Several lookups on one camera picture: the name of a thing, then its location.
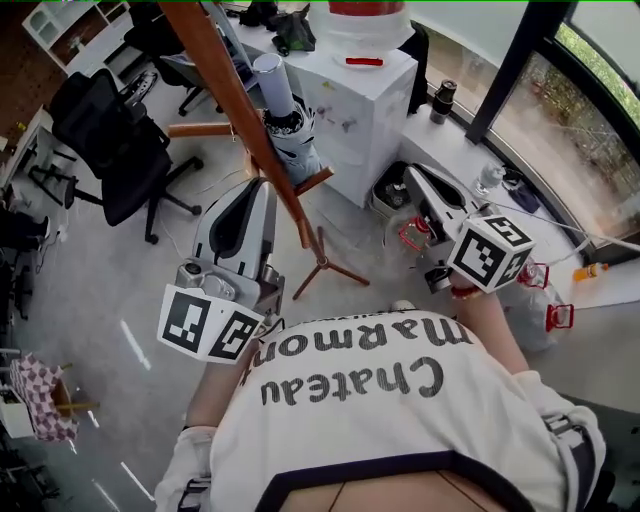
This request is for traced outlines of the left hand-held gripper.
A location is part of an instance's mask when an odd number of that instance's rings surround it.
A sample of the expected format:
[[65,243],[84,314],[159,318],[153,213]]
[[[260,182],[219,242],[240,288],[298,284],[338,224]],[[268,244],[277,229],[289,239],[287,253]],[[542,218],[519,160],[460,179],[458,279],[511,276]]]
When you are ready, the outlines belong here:
[[270,263],[277,195],[264,178],[236,185],[202,216],[192,253],[166,286],[160,343],[191,358],[236,363],[279,315],[285,278]]

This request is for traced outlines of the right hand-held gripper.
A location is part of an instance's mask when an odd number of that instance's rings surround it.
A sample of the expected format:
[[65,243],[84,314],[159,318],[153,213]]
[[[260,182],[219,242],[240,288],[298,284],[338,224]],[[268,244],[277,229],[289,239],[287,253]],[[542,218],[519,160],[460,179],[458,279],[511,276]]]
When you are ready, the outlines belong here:
[[454,272],[487,293],[516,279],[535,247],[521,225],[494,213],[448,172],[410,164],[403,182],[430,234],[417,268],[431,292],[450,287]]

